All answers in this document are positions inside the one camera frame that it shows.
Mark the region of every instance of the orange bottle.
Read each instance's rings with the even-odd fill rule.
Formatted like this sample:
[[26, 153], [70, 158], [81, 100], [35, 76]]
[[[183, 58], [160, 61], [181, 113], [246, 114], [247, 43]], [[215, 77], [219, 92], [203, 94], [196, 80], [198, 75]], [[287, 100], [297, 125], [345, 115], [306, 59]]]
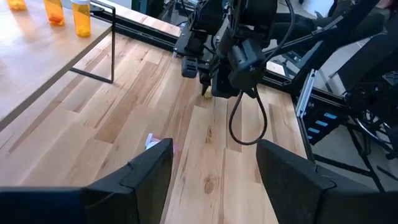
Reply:
[[24, 0], [7, 0], [8, 7], [14, 11], [26, 10], [26, 5]]
[[51, 25], [63, 26], [65, 24], [61, 0], [44, 0], [44, 6]]
[[79, 37], [91, 35], [90, 0], [71, 0], [76, 34]]

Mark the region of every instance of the orange pill bottle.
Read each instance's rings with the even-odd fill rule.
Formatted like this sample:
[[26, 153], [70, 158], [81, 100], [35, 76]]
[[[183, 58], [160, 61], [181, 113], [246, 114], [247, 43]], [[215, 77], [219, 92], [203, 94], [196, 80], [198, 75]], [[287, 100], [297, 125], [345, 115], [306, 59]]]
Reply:
[[61, 0], [44, 0], [44, 6], [51, 25], [63, 26], [65, 24]]
[[90, 0], [71, 0], [76, 34], [79, 37], [91, 35]]
[[26, 5], [24, 0], [7, 0], [8, 7], [14, 11], [26, 10]]

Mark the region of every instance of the wooden table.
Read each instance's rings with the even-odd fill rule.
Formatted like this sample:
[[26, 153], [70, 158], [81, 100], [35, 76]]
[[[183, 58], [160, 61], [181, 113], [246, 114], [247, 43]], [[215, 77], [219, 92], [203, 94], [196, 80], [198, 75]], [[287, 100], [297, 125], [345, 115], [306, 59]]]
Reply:
[[[121, 6], [116, 12], [179, 32]], [[109, 73], [110, 40], [76, 66]], [[198, 80], [182, 78], [179, 58], [122, 35], [116, 35], [115, 59], [113, 85], [68, 72], [0, 132], [0, 185], [88, 185], [140, 154], [154, 133], [178, 147], [162, 223], [277, 223], [256, 147], [240, 146], [228, 133], [236, 99], [204, 99]], [[259, 92], [268, 115], [265, 138], [305, 157], [290, 95], [265, 86]], [[252, 140], [262, 125], [257, 102], [245, 96], [236, 135]]]
[[53, 27], [43, 0], [26, 4], [27, 11], [12, 12], [0, 1], [0, 131], [111, 32], [91, 18], [91, 37], [80, 38], [71, 10], [63, 10], [65, 26]]

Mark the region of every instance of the white bottle cap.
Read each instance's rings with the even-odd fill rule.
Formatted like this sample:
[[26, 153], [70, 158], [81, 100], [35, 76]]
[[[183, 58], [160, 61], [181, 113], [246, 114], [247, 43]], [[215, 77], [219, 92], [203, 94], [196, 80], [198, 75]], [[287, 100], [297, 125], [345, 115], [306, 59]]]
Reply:
[[90, 0], [70, 0], [71, 2], [75, 3], [75, 4], [90, 4]]

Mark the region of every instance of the light wood surface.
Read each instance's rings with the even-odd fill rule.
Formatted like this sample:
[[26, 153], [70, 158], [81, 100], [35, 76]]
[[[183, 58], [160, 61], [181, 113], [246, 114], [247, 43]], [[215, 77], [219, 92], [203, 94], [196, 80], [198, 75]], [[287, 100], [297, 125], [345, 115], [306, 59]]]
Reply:
[[75, 33], [72, 11], [65, 26], [47, 21], [43, 0], [26, 1], [27, 11], [10, 11], [0, 0], [0, 130], [91, 50], [111, 30], [91, 18], [91, 37]]
[[[110, 40], [76, 66], [109, 74]], [[228, 133], [236, 99], [206, 100], [200, 90], [198, 80], [182, 78], [170, 52], [116, 35], [115, 84], [68, 72], [0, 132], [0, 185], [88, 185], [143, 152], [154, 133], [178, 148], [162, 223], [277, 223], [256, 147], [240, 146]], [[264, 86], [259, 92], [266, 139], [305, 157], [290, 96]], [[245, 96], [236, 135], [252, 140], [262, 125], [256, 101]]]

